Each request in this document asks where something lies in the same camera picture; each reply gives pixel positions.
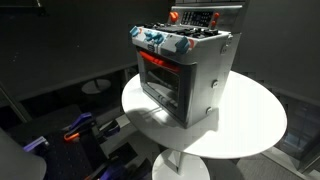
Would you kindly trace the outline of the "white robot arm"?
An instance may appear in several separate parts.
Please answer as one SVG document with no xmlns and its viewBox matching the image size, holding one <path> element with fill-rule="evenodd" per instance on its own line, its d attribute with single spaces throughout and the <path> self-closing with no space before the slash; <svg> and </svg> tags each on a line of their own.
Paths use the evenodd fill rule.
<svg viewBox="0 0 320 180">
<path fill-rule="evenodd" d="M 43 180 L 46 170 L 42 157 L 24 151 L 0 128 L 0 180 Z"/>
</svg>

